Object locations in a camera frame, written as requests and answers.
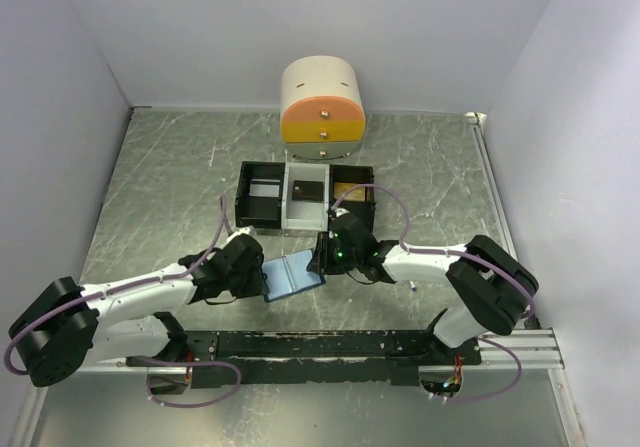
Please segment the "blue leather card holder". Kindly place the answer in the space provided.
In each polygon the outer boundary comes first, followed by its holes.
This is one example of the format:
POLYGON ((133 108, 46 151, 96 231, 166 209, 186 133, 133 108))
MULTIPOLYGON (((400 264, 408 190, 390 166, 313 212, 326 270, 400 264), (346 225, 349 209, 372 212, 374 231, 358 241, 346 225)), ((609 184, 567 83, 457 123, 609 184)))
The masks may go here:
POLYGON ((312 258, 313 251, 307 249, 265 262, 264 300, 271 303, 325 285, 323 275, 307 270, 312 258))

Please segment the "black card from holder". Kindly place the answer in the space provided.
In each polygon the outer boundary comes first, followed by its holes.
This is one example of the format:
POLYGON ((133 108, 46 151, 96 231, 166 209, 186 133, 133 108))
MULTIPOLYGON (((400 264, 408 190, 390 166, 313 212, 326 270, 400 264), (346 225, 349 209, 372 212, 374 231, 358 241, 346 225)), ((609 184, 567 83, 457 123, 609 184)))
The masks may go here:
POLYGON ((319 202, 324 197, 324 183, 322 181, 295 180, 292 188, 292 198, 319 202))

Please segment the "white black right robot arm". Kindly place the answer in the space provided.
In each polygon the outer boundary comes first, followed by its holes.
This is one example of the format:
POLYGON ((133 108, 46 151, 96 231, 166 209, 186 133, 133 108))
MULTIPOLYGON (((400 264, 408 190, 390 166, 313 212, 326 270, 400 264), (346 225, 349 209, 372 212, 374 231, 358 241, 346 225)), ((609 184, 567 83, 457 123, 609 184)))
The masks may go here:
POLYGON ((352 213, 334 218, 317 236, 307 270, 321 276, 358 271, 372 283, 421 281, 451 286, 461 305, 445 310, 428 328, 426 357, 443 365, 459 346, 486 332, 508 336, 534 312, 537 279, 485 235, 453 247, 424 247, 378 240, 352 213))

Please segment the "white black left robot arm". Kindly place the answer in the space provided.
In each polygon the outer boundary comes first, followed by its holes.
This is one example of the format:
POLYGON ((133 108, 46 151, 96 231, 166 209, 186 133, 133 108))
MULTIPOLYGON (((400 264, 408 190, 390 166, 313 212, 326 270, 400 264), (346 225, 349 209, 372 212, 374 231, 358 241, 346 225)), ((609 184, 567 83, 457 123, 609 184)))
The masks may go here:
POLYGON ((144 276, 85 285, 60 278, 11 325, 5 366, 36 387, 48 387, 84 365, 118 357, 176 365, 187 342, 175 311, 224 292, 234 299, 265 294, 263 261, 260 243, 241 229, 221 247, 144 276))

